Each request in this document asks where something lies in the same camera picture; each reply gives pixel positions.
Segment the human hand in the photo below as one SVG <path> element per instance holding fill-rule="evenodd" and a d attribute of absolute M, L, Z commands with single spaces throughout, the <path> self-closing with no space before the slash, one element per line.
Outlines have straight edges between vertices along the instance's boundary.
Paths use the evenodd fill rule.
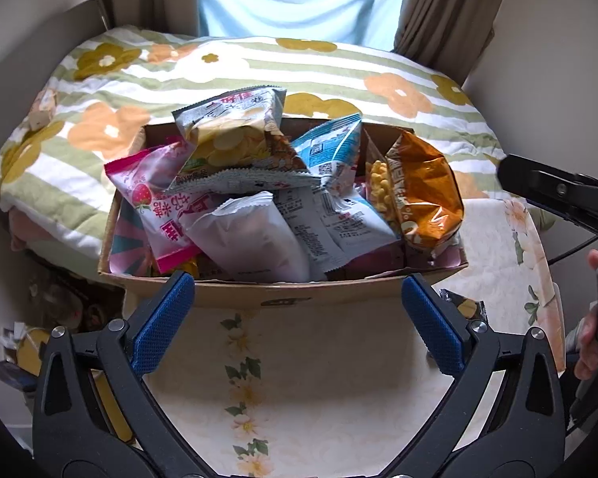
<path fill-rule="evenodd" d="M 598 250 L 590 250 L 587 262 L 593 270 L 598 269 Z M 580 348 L 580 359 L 574 367 L 574 375 L 581 381 L 590 379 L 598 369 L 598 307 L 594 307 L 583 318 L 578 332 L 577 345 Z"/>

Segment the strawberry print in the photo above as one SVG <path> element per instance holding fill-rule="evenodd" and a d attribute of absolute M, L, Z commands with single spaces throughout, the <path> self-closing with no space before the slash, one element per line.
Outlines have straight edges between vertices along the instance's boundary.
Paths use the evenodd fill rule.
<path fill-rule="evenodd" d="M 131 194 L 131 202 L 136 210 L 143 212 L 144 209 L 150 209 L 150 203 L 153 201 L 153 195 L 150 193 L 150 188 L 145 183 L 138 183 L 135 185 Z"/>

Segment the blue snack bag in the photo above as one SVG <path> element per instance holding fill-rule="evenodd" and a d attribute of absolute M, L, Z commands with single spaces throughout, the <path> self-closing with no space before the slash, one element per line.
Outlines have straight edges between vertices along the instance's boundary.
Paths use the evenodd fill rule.
<path fill-rule="evenodd" d="M 327 121 L 290 142 L 321 186 L 335 195 L 352 188 L 361 146 L 361 115 Z"/>

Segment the metal screw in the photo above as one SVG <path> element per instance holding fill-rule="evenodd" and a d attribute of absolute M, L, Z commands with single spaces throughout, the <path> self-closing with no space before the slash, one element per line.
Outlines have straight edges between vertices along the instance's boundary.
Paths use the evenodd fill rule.
<path fill-rule="evenodd" d="M 542 340 L 545 337 L 545 331 L 542 329 L 539 329 L 538 327 L 534 327 L 532 329 L 532 336 L 536 340 Z"/>
<path fill-rule="evenodd" d="M 482 320 L 474 320 L 472 323 L 469 324 L 472 327 L 472 330 L 476 333 L 482 334 L 487 330 L 487 324 Z"/>
<path fill-rule="evenodd" d="M 63 325 L 58 325 L 58 327 L 54 328 L 51 331 L 51 337 L 53 338 L 61 338 L 64 336 L 64 333 L 66 332 L 66 327 L 64 327 Z"/>
<path fill-rule="evenodd" d="M 126 322 L 124 320 L 122 320 L 121 318 L 116 318 L 115 320 L 111 320 L 108 323 L 108 330 L 116 333 L 117 331 L 121 331 L 125 325 Z"/>

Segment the orange snack bag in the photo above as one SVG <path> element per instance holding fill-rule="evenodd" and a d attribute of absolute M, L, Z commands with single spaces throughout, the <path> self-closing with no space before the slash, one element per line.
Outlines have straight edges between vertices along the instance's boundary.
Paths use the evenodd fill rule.
<path fill-rule="evenodd" d="M 386 154 L 397 217 L 406 242 L 434 257 L 463 221 L 463 202 L 443 154 L 401 131 Z"/>

